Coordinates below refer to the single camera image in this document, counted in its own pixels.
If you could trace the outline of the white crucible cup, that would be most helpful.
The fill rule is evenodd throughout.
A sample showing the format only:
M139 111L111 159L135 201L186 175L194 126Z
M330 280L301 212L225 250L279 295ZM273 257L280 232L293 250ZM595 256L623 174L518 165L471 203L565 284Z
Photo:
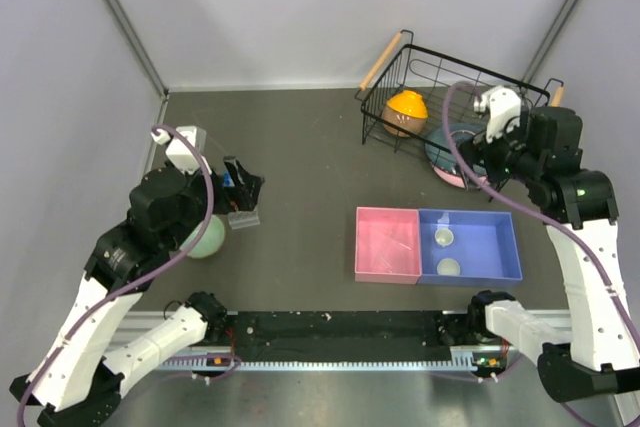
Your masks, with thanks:
M439 246L446 247L453 243L454 234L449 228L440 227L435 231L434 239Z

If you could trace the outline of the white crucible lid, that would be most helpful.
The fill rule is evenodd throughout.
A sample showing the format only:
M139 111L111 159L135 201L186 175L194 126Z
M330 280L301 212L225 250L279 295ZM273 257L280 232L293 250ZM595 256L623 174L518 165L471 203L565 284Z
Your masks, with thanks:
M436 271L441 276L458 276L461 268L455 259L444 258L437 264Z

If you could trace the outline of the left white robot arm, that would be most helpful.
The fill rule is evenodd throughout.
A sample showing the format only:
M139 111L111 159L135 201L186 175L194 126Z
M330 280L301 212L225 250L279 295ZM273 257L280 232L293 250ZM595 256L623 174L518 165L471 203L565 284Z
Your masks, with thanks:
M264 184L228 156L226 174L183 172L171 163L144 175L126 218L102 234L84 267L76 299L40 366L15 378L19 407L39 406L41 426L100 426L148 373L179 351L228 334L226 309L196 292L158 327L122 348L107 348L158 272L176 265L206 219L252 212Z

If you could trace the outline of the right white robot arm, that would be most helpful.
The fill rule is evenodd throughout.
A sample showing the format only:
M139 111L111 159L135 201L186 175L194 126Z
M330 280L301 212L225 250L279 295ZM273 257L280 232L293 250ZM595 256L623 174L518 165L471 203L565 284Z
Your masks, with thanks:
M560 263L571 332L564 334L527 311L508 294L474 297L469 335L487 343L496 336L514 345L537 367L556 402L566 403L639 389L639 332L632 325L617 253L619 212L613 186L600 171L581 166L582 119L571 109L540 107L510 116L495 134L482 131L455 142L454 152L470 180L473 167L488 176L482 189L514 201L494 183L518 180Z

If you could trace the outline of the clear test tube rack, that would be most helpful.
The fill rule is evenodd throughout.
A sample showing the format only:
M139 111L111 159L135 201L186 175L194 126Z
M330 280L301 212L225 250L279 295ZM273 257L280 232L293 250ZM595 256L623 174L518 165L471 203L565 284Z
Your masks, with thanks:
M260 224L258 209L231 212L227 215L227 221L232 230L258 226Z

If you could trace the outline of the pink plate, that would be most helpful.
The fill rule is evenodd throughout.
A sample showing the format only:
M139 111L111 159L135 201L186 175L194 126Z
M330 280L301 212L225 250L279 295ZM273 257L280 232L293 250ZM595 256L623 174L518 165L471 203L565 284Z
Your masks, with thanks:
M480 189L478 184L476 184L472 180L469 180L465 176L460 176L455 173L443 170L435 164L432 164L431 167L433 172L448 185L467 191L478 191Z

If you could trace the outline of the dark blue plate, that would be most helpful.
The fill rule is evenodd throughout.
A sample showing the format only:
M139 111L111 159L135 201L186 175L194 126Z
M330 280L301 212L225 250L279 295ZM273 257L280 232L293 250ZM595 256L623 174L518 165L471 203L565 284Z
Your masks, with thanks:
M479 124L451 123L450 130L455 143L460 144L482 132L483 127ZM449 150L442 127L435 129L427 136L425 152L433 166L446 173L459 175L456 160Z

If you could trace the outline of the light green plate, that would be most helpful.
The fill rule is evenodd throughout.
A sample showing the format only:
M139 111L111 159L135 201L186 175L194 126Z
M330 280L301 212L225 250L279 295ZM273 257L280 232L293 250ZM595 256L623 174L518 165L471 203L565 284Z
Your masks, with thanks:
M213 215L207 228L199 242L191 249L188 246L202 230L203 223L200 222L194 231L180 246L181 252L187 252L187 256L192 259L203 259L214 255L222 247L226 237L226 226L219 216Z

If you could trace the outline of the blue plastic bin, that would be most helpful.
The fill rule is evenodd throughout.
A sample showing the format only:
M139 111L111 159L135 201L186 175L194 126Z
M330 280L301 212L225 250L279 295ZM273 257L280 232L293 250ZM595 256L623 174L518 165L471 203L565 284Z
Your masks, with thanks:
M420 209L423 285L511 288L523 280L512 215L508 212ZM446 247L434 239L440 227L449 228L454 241ZM455 259L458 276L441 276L437 264Z

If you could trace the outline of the orange and brown bowl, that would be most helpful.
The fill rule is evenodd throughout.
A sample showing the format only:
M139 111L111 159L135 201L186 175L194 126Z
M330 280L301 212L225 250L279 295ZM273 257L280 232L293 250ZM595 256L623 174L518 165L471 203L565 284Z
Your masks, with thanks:
M405 89L386 102L382 113L383 127L391 135L407 138L422 131L428 116L422 95Z

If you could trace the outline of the pink plastic bin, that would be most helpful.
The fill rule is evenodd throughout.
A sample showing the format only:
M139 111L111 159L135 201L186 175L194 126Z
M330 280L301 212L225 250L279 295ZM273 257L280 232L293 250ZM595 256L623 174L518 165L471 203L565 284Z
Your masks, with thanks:
M415 285L422 275L417 209L358 207L356 282Z

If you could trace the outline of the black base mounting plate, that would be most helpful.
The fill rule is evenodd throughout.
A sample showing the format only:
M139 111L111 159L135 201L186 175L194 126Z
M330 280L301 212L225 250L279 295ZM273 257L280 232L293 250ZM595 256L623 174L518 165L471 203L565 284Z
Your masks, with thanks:
M464 314L441 311L245 311L227 317L245 362L448 361L473 345Z

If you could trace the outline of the aluminium frame rail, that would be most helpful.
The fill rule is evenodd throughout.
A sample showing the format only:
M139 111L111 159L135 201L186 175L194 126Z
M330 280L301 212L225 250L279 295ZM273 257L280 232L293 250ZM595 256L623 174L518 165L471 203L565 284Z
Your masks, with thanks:
M474 297L466 314L447 316L434 311L230 314L213 296L199 292L156 328L107 353L128 310L114 301L81 309L65 336L79 349L76 366L134 380L199 344L236 364L268 367L434 364L453 358L447 348L479 338L510 343L538 366L542 378L572 375L609 384L639 365L637 345L626 328L576 322L564 332L515 300L493 301L486 294Z

